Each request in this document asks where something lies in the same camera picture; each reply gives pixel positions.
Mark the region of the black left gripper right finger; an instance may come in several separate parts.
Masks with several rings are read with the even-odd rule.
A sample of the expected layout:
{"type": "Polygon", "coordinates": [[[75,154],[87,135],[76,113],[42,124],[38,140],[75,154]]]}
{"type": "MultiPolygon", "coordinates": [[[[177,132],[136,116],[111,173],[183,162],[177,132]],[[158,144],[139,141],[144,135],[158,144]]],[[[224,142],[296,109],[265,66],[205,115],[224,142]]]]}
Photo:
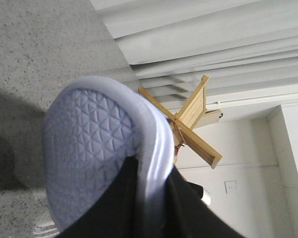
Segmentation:
{"type": "Polygon", "coordinates": [[[164,238],[241,238],[198,198],[176,167],[166,180],[164,238]]]}

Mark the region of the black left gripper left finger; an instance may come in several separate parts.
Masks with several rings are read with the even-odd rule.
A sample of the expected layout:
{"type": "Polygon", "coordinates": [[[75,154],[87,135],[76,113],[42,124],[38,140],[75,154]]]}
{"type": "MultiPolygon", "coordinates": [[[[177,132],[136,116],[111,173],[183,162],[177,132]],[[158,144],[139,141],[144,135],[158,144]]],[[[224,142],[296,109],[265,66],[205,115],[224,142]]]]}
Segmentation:
{"type": "Polygon", "coordinates": [[[137,169],[137,159],[127,157],[98,201],[58,237],[142,238],[136,224],[137,169]]]}

